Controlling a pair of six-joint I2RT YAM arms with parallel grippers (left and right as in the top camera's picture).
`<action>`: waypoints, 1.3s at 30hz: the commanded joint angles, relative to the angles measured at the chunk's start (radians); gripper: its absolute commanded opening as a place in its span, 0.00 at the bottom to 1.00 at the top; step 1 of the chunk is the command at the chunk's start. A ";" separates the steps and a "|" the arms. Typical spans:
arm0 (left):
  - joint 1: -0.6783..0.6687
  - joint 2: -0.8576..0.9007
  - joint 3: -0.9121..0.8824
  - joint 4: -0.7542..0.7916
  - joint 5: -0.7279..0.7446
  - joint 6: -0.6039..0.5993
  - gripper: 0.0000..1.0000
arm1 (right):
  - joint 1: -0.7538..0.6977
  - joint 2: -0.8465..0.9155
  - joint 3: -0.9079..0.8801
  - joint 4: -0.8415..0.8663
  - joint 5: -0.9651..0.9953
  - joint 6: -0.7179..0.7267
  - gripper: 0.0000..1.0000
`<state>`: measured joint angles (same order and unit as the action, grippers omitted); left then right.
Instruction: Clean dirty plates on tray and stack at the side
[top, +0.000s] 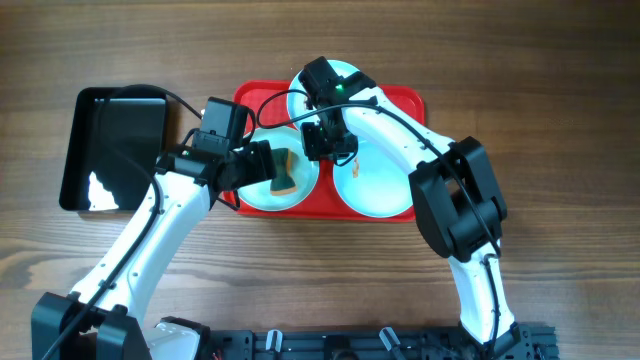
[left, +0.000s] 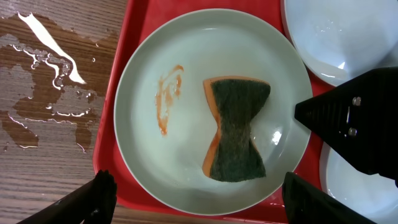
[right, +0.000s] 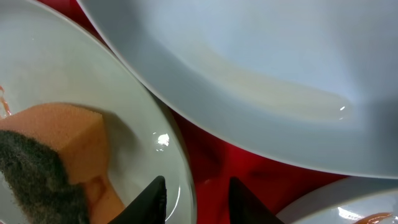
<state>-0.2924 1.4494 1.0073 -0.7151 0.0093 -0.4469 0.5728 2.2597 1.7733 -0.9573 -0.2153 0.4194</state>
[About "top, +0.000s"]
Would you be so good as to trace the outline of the green and orange sponge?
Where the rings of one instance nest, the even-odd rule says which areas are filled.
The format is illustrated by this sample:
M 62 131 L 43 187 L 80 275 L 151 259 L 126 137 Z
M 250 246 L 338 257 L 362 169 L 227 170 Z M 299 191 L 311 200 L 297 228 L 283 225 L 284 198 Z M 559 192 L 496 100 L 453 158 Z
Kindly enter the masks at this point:
M 278 148 L 272 151 L 275 177 L 271 180 L 270 193 L 273 196 L 284 196 L 297 190 L 292 176 L 295 154 L 288 148 Z

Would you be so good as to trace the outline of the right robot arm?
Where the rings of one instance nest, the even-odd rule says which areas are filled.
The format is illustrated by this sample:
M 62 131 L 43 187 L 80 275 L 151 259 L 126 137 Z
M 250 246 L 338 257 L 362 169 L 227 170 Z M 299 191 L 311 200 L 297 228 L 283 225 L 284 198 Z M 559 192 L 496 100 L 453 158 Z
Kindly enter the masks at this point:
M 318 57 L 291 86 L 305 95 L 299 120 L 307 156 L 339 159 L 363 139 L 407 176 L 416 225 L 431 249 L 450 265 L 460 325 L 496 358 L 515 324 L 502 284 L 501 223 L 507 207 L 484 147 L 439 135 L 396 106 L 355 66 Z

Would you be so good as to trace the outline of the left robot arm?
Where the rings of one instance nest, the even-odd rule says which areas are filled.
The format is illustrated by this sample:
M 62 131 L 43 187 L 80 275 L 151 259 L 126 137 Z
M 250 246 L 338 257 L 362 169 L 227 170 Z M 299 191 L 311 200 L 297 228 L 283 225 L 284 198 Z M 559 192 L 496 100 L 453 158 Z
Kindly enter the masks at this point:
M 150 188 L 112 247 L 66 296 L 44 294 L 31 315 L 35 359 L 201 359 L 209 329 L 179 318 L 142 328 L 160 278 L 220 193 L 275 176 L 268 142 L 162 154 Z

